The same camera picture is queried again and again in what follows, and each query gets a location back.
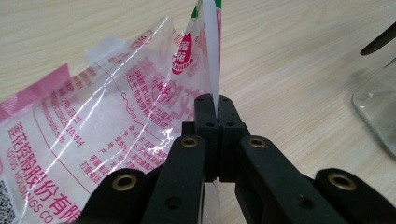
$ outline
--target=wooden table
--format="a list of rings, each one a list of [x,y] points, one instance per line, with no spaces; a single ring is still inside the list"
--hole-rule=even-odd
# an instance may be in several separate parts
[[[187,25],[194,0],[2,1],[0,100],[110,36],[161,16]],[[351,97],[395,56],[396,41],[360,50],[396,21],[395,1],[223,1],[220,94],[253,134],[271,139],[303,173],[329,167],[362,178],[396,205],[396,160]],[[220,184],[223,223],[244,223],[233,184]]]

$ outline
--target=transparent plastic packaging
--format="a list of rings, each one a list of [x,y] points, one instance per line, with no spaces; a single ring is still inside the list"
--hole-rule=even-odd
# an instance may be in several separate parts
[[[358,89],[353,95],[353,105],[396,158],[396,63],[385,67]]]
[[[0,104],[1,223],[72,222],[109,173],[166,160],[194,98],[218,94],[219,46],[206,40],[219,43],[220,8],[204,1],[218,18],[205,24],[202,3],[185,34],[163,18],[132,41],[110,37],[87,65],[65,64]]]

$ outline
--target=plastic bag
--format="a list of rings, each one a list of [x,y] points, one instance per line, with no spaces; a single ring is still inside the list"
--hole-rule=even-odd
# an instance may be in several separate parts
[[[216,3],[199,1],[184,35],[163,18],[134,41],[111,37],[77,75],[66,64],[0,104],[1,223],[74,221],[109,173],[165,161],[194,98],[217,99]]]

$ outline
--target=clear glass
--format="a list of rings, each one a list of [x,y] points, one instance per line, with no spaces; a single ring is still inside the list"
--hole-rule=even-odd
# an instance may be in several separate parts
[[[396,158],[396,63],[382,69],[353,95],[353,105]]]

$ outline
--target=light wood surface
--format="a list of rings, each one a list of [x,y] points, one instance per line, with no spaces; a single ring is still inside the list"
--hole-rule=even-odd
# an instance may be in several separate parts
[[[184,30],[195,0],[1,1],[0,100],[100,40],[126,38],[161,16]],[[303,173],[359,176],[396,205],[396,160],[362,122],[353,92],[396,56],[396,41],[360,50],[396,21],[395,1],[223,1],[220,94],[252,134],[271,139]],[[223,223],[244,223],[220,184]]]

